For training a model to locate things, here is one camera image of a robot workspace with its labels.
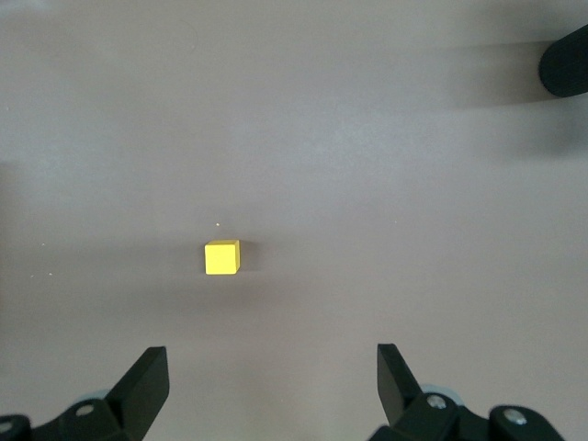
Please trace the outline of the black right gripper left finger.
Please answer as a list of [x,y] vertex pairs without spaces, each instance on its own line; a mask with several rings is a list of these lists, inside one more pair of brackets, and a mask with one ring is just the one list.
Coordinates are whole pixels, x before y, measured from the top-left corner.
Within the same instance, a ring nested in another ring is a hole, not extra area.
[[142,440],[169,395],[167,351],[147,348],[103,398],[80,401],[46,424],[1,417],[3,440]]

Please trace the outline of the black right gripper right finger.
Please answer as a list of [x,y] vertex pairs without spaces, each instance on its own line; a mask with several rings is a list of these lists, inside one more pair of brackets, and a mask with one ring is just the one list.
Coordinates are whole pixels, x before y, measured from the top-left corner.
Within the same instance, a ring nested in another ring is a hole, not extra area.
[[394,344],[378,345],[378,394],[388,423],[372,440],[529,440],[564,437],[540,413],[499,405],[483,418],[445,393],[424,391]]

